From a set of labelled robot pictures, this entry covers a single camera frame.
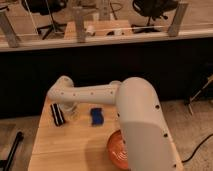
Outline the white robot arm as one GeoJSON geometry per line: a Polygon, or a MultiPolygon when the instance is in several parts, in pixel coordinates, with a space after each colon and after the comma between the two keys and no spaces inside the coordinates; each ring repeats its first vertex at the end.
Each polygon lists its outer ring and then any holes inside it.
{"type": "Polygon", "coordinates": [[[72,102],[110,104],[117,109],[131,171],[175,171],[171,134],[154,87],[131,77],[119,84],[73,87],[61,76],[47,95],[59,104],[72,102]]]}

